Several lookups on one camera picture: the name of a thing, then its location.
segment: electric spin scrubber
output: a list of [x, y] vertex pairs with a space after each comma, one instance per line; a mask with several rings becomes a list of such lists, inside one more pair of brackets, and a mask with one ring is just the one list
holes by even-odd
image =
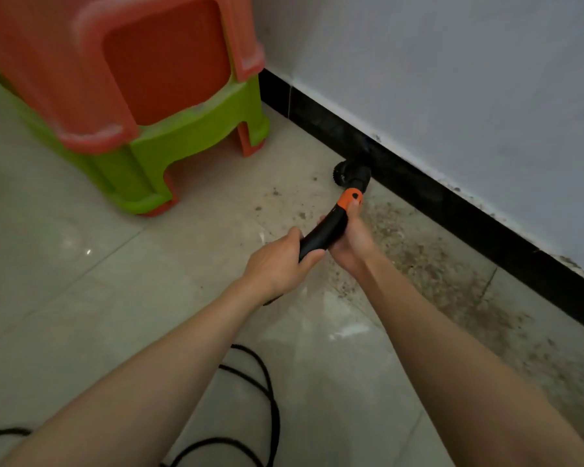
[[[350, 203], [355, 200], [361, 204], [371, 177], [372, 171], [370, 167], [360, 161], [346, 160], [335, 166], [333, 180], [345, 190], [340, 195], [335, 206], [329, 211], [329, 214], [308, 235], [301, 239], [299, 262], [313, 250], [328, 249], [342, 237], [348, 224], [346, 211], [348, 211]], [[264, 306], [270, 305], [277, 298], [268, 301]]]

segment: hand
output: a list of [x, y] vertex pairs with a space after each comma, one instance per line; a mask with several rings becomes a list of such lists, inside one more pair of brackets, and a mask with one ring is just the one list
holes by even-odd
[[298, 287], [325, 251], [316, 249], [299, 262], [301, 230], [294, 227], [288, 235], [266, 244], [249, 258], [242, 279], [251, 282], [263, 292], [264, 302]]
[[348, 207], [348, 225], [344, 235], [329, 248], [329, 252], [339, 266], [355, 279], [364, 268], [364, 262], [379, 252], [370, 230], [359, 217], [359, 203], [351, 202]]

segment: forearm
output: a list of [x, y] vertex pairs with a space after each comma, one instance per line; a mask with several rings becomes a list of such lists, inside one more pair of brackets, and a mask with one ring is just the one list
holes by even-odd
[[250, 284], [234, 282], [73, 400], [2, 466], [158, 465], [261, 299]]
[[388, 259], [356, 276], [458, 465], [584, 465], [584, 442], [534, 387], [428, 302]]

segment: orange grip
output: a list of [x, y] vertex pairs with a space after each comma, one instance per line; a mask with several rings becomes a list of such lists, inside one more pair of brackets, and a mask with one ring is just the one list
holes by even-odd
[[359, 204], [363, 203], [364, 194], [361, 193], [357, 188], [347, 188], [344, 190], [337, 201], [338, 206], [348, 211], [348, 207], [351, 202], [357, 200]]

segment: white wall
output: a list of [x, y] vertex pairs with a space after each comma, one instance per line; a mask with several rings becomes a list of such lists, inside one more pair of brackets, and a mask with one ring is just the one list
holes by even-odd
[[584, 269], [584, 0], [253, 0], [267, 67]]

